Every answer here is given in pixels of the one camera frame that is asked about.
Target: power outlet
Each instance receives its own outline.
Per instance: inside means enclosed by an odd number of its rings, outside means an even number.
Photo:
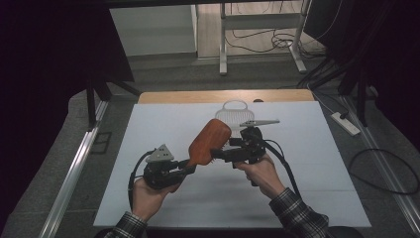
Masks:
[[[361,132],[361,130],[359,130],[355,125],[353,125],[353,123],[351,123],[346,118],[341,119],[340,116],[341,116],[340,112],[336,112],[336,113],[331,115],[331,117],[334,119],[334,121],[336,121],[347,132],[349,132],[350,135],[356,136]]]

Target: white tabletop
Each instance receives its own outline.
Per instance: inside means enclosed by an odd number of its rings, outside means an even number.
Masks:
[[[114,226],[130,210],[127,184],[139,157],[166,144],[176,160],[188,159],[188,147],[223,103],[139,104],[129,125],[94,225]],[[260,126],[265,139],[277,142],[289,162],[303,200],[330,218],[330,226],[370,226],[318,102],[249,104],[256,120],[280,120]],[[286,186],[289,178],[271,153]],[[138,169],[143,173],[146,163]],[[170,194],[150,226],[180,228],[280,227],[269,199],[231,164],[198,166],[179,190]]]

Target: hand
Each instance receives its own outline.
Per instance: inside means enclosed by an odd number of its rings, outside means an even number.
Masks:
[[[237,162],[235,167],[244,171],[247,179],[255,182],[260,187],[262,194],[270,199],[277,197],[285,190],[275,170],[274,162],[267,154],[263,155],[255,164]]]
[[[133,214],[148,221],[160,209],[164,198],[180,186],[175,184],[160,190],[149,187],[143,178],[135,181],[133,188]]]

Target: brown brush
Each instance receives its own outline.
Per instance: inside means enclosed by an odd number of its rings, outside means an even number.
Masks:
[[[213,160],[210,150],[222,149],[231,135],[228,125],[219,119],[211,119],[189,146],[187,166],[208,165]]]

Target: plaid sleeve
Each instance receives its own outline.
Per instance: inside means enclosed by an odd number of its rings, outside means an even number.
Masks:
[[[316,213],[290,188],[273,199],[269,206],[284,229],[298,237],[326,237],[328,216]]]
[[[135,238],[140,237],[148,226],[140,217],[128,211],[105,238]]]

